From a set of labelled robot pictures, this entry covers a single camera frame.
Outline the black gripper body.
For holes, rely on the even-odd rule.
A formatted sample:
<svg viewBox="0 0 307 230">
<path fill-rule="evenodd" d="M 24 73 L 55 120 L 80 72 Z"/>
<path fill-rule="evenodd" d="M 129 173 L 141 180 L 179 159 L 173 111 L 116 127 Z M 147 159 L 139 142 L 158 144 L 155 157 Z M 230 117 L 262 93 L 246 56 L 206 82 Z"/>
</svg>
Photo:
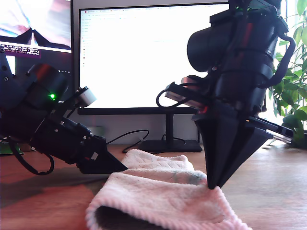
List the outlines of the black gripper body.
<svg viewBox="0 0 307 230">
<path fill-rule="evenodd" d="M 213 100 L 198 110 L 192 117 L 199 126 L 200 122 L 219 122 L 225 118 L 226 124 L 243 124 L 247 127 L 256 127 L 264 131 L 270 131 L 273 139 L 285 143 L 291 142 L 293 131 L 271 121 L 259 117 L 259 113 L 266 111 L 265 91 L 253 91 L 241 100 L 233 102 L 226 100 Z"/>
<path fill-rule="evenodd" d="M 90 130 L 80 123 L 65 117 L 60 123 L 46 118 L 31 138 L 31 147 L 68 164 L 75 164 L 84 146 L 82 142 L 88 136 Z"/>
</svg>

